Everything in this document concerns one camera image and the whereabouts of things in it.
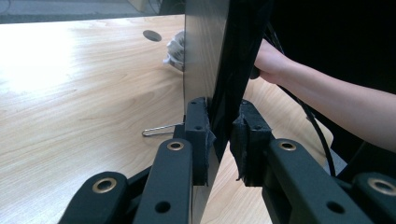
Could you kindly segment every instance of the cable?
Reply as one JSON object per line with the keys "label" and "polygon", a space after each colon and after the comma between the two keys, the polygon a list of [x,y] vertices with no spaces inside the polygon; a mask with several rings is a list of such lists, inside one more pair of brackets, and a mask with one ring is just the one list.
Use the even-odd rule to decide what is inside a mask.
{"label": "cable", "polygon": [[[282,54],[285,54],[285,52],[282,49],[282,46],[280,45],[279,39],[276,36],[276,32],[271,25],[271,23],[268,23],[267,25],[268,30],[270,32],[271,39],[268,37],[268,35],[264,35],[264,38],[268,40],[268,42],[273,45],[276,49],[278,49]],[[312,113],[312,111],[309,109],[309,106],[304,103],[302,100],[300,100],[298,97],[296,97],[298,104],[303,108],[303,111],[305,112],[306,116],[308,117],[309,121],[312,123],[314,126],[315,131],[318,134],[318,137],[320,139],[320,143],[323,145],[324,153],[326,154],[326,159],[327,162],[329,163],[329,170],[330,170],[330,175],[335,176],[335,168],[334,168],[334,162],[332,160],[332,154],[330,152],[329,146],[327,145],[326,138],[324,137],[324,134],[322,130],[320,129],[317,121],[315,120],[315,116]]]}

